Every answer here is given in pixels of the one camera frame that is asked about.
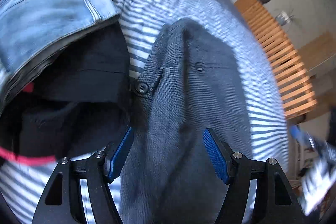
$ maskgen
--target light blue denim jacket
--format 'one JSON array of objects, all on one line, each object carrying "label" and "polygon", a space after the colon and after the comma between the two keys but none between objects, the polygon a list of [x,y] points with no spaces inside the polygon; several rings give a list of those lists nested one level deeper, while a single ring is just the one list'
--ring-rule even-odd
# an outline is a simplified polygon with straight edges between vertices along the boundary
[{"label": "light blue denim jacket", "polygon": [[118,18],[112,0],[1,0],[0,113],[71,42]]}]

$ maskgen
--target bed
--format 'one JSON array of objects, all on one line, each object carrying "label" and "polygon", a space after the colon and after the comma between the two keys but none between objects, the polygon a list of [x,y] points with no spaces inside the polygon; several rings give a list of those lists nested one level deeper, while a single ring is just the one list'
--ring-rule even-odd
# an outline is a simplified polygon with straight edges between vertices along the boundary
[{"label": "bed", "polygon": [[[119,22],[130,53],[129,73],[133,79],[141,74],[162,26],[180,18],[197,21],[232,47],[250,118],[253,158],[274,157],[287,170],[287,128],[277,83],[265,53],[230,0],[114,0],[114,3],[121,13]],[[22,223],[31,223],[55,166],[56,163],[34,167],[6,162],[0,168],[0,191]],[[121,183],[118,179],[110,185],[117,208]],[[81,181],[81,191],[87,222],[94,223],[85,180]]]}]

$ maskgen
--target black fabric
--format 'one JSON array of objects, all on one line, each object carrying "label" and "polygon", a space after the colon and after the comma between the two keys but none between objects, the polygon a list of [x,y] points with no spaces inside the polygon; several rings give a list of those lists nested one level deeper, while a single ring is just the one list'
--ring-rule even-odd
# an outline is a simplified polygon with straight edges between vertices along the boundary
[{"label": "black fabric", "polygon": [[0,145],[26,157],[78,156],[128,126],[129,53],[117,22],[67,47],[0,118]]},{"label": "black fabric", "polygon": [[336,107],[330,109],[329,134],[327,138],[328,144],[336,147]]},{"label": "black fabric", "polygon": [[3,224],[21,224],[0,193],[0,219]]}]

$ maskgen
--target black button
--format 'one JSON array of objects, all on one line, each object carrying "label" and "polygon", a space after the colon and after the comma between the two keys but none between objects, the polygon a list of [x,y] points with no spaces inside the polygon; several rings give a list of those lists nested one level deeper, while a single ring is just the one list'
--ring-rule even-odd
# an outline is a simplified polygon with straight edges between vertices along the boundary
[{"label": "black button", "polygon": [[203,71],[202,63],[201,63],[201,62],[196,62],[196,63],[195,63],[195,68],[196,68],[196,70],[198,70],[198,71]]},{"label": "black button", "polygon": [[136,86],[137,92],[144,95],[148,92],[148,85],[145,82],[139,82]]}]

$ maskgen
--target metal snap button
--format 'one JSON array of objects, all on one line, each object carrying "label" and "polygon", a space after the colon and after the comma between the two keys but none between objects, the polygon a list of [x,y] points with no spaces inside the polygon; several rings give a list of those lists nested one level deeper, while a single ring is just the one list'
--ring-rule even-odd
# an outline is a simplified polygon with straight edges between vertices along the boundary
[{"label": "metal snap button", "polygon": [[139,82],[136,86],[137,92],[144,95],[148,92],[148,85],[145,82]]}]

